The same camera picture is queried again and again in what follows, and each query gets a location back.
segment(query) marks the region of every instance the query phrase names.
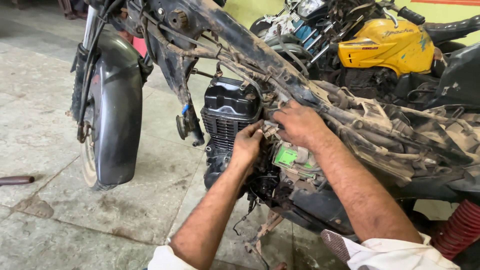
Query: black front fender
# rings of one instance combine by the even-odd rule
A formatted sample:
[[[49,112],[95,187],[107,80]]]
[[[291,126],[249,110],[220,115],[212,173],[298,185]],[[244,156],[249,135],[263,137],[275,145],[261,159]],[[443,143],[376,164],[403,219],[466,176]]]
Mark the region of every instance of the black front fender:
[[[95,167],[103,185],[133,178],[142,127],[140,54],[113,33],[101,34],[90,93],[93,95]]]

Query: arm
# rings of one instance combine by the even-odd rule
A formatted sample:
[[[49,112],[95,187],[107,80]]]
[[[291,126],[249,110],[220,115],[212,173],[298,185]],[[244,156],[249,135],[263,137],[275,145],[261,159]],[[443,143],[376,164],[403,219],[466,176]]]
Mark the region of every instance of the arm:
[[[400,206],[313,109],[290,101],[273,118],[285,127],[278,132],[283,138],[314,154],[361,241],[385,238],[422,243]]]
[[[174,254],[200,270],[210,269],[248,170],[258,155],[262,122],[237,133],[227,169],[172,237]]]

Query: license plate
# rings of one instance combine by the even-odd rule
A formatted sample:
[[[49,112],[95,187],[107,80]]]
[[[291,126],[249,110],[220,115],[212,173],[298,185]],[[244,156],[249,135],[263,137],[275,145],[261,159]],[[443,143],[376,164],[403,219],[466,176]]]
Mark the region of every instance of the license plate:
[[[300,20],[300,17],[295,12],[292,12],[292,14],[290,16],[292,16],[292,19],[295,22],[298,22]]]

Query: handlebar grip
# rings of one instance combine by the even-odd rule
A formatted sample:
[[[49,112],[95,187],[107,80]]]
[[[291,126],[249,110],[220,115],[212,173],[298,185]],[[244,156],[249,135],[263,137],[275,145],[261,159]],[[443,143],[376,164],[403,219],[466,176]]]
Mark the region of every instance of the handlebar grip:
[[[403,7],[398,11],[398,16],[403,17],[416,25],[422,25],[425,23],[425,17],[409,10],[407,7]]]

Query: headlight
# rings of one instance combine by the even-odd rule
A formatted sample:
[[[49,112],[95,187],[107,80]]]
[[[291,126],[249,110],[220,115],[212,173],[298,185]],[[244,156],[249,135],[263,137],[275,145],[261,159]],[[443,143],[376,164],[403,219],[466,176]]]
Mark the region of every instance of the headlight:
[[[324,4],[325,2],[323,2],[322,0],[303,0],[303,2],[298,7],[297,13],[301,17],[307,17],[310,13],[314,12]]]

